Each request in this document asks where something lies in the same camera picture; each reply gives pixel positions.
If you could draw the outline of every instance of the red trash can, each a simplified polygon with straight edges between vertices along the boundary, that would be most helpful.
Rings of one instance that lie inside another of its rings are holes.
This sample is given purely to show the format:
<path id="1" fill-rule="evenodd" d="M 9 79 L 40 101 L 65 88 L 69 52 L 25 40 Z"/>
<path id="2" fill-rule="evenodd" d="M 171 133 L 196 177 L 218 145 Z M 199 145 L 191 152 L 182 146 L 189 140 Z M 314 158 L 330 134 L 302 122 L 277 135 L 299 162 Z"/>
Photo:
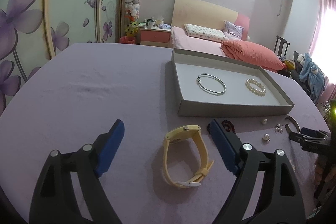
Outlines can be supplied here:
<path id="1" fill-rule="evenodd" d="M 122 43 L 122 44 L 135 44 L 135 37 L 122 37 L 119 40 L 119 43 Z"/>

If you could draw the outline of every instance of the pink bed sheet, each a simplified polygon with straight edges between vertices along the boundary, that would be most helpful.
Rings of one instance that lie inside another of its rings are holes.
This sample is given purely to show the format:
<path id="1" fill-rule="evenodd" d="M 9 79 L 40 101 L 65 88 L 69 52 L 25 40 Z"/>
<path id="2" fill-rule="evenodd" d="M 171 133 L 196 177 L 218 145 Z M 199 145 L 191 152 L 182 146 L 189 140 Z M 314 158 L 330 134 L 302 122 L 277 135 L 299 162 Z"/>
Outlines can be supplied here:
<path id="1" fill-rule="evenodd" d="M 186 31 L 179 27 L 173 27 L 171 30 L 172 44 L 174 48 L 181 48 L 195 52 L 205 52 L 209 54 L 220 55 L 229 58 L 222 50 L 221 44 L 214 41 L 204 40 L 196 37 L 189 37 Z M 263 69 L 277 72 L 271 68 Z"/>

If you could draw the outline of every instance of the silver screw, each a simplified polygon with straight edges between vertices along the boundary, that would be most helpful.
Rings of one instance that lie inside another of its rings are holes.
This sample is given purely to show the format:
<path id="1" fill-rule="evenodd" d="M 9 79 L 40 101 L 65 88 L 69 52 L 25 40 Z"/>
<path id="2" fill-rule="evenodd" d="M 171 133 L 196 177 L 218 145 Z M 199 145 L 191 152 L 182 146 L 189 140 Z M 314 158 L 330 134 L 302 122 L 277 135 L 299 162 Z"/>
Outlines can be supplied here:
<path id="1" fill-rule="evenodd" d="M 57 155 L 58 155 L 58 151 L 57 150 L 52 150 L 50 152 L 50 156 L 52 156 L 52 157 L 56 157 Z"/>
<path id="2" fill-rule="evenodd" d="M 245 149 L 245 150 L 251 150 L 252 149 L 252 145 L 250 145 L 249 143 L 244 143 L 243 144 L 243 148 Z"/>
<path id="3" fill-rule="evenodd" d="M 92 145 L 91 144 L 86 144 L 83 146 L 83 150 L 84 151 L 90 151 L 92 149 Z"/>
<path id="4" fill-rule="evenodd" d="M 284 155 L 285 155 L 285 152 L 284 152 L 284 150 L 282 150 L 282 149 L 278 149 L 278 150 L 277 150 L 277 154 L 278 154 L 279 156 L 284 156 Z"/>

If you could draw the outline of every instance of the headboard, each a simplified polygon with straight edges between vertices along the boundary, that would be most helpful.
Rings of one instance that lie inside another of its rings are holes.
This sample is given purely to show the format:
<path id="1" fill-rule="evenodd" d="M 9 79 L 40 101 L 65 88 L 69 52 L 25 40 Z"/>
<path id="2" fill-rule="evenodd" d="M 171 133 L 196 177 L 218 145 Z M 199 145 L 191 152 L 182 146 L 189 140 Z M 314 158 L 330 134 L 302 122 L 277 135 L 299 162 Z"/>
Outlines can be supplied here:
<path id="1" fill-rule="evenodd" d="M 244 27 L 242 40 L 246 40 L 250 26 L 247 16 L 202 0 L 175 0 L 171 24 L 182 29 L 185 24 L 194 24 L 223 30 L 225 20 Z"/>

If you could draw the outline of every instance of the watch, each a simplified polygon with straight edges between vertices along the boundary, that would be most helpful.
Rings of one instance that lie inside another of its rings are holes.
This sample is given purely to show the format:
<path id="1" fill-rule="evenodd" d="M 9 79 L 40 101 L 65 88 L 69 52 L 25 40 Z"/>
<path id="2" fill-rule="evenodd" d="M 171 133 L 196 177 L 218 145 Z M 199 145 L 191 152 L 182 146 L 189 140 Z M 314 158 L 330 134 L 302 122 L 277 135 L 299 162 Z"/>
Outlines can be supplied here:
<path id="1" fill-rule="evenodd" d="M 201 157 L 201 166 L 199 170 L 194 174 L 194 176 L 186 182 L 182 181 L 173 181 L 168 173 L 167 168 L 167 154 L 169 144 L 178 143 L 184 140 L 192 138 L 194 143 L 197 146 L 199 155 Z M 163 140 L 163 174 L 167 182 L 171 185 L 174 185 L 178 188 L 190 188 L 195 186 L 200 186 L 200 181 L 204 179 L 209 173 L 211 166 L 214 161 L 209 162 L 208 150 L 205 146 L 205 143 L 201 136 L 201 128 L 199 126 L 183 126 L 176 128 L 166 134 Z"/>

